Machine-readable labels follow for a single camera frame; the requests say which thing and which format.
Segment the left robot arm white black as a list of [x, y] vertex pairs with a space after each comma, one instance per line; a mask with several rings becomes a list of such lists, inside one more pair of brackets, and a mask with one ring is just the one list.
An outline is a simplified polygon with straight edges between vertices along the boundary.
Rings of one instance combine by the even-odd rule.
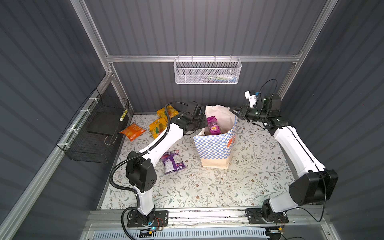
[[155, 211], [152, 188], [158, 178], [155, 166], [161, 157], [187, 133], [207, 126], [205, 106], [196, 102], [171, 102], [167, 106], [177, 104], [185, 105], [186, 108], [173, 118], [166, 113], [166, 129], [147, 147], [134, 153], [127, 162], [126, 177], [137, 192], [138, 212], [143, 216], [149, 216]]

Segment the magenta snack bag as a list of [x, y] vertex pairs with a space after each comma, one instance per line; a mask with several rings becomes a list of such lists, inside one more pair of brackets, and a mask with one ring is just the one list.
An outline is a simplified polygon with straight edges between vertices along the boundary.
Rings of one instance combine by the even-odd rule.
[[208, 128], [210, 135], [220, 135], [221, 130], [218, 124], [218, 120], [215, 116], [211, 116], [207, 118]]

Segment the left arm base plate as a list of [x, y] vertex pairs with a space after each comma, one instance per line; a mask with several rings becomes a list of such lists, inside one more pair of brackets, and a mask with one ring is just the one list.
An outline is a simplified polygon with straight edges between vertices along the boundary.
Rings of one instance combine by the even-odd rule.
[[138, 210], [131, 210], [128, 213], [129, 228], [139, 227], [166, 227], [168, 225], [169, 212], [168, 211], [152, 211], [149, 215], [145, 216]]

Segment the blue checkered paper bag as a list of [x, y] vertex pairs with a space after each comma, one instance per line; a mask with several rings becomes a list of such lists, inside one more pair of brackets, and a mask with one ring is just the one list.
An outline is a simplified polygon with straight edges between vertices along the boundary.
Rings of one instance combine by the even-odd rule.
[[230, 112], [230, 108], [215, 105], [206, 106], [207, 118], [215, 117], [220, 135], [212, 135], [209, 127], [194, 136], [194, 143], [204, 168], [228, 169], [235, 145], [238, 117]]

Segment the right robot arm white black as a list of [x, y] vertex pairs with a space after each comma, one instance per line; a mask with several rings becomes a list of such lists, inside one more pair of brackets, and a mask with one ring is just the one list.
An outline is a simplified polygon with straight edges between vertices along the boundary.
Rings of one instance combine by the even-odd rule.
[[277, 94], [262, 96], [260, 92], [246, 91], [248, 105], [232, 107], [230, 111], [241, 120], [262, 123], [278, 141], [295, 181], [289, 189], [264, 202], [263, 218], [271, 222], [278, 215], [312, 203], [326, 203], [339, 179], [334, 170], [328, 170], [311, 153], [300, 138], [292, 122], [281, 114], [281, 97]]

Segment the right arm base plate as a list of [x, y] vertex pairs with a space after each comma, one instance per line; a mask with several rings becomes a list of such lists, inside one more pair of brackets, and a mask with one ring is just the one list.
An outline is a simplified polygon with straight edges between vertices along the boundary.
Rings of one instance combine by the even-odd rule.
[[250, 224], [287, 224], [288, 216], [285, 213], [274, 213], [269, 209], [248, 208], [245, 210]]

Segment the purple white snack bag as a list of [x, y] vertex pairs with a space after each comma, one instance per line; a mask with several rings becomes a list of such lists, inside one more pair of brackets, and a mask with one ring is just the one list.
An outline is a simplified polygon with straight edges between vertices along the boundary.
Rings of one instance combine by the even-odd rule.
[[161, 161], [164, 165], [164, 173], [166, 175], [179, 172], [186, 168], [184, 161], [182, 160], [179, 150], [166, 152], [162, 157]]

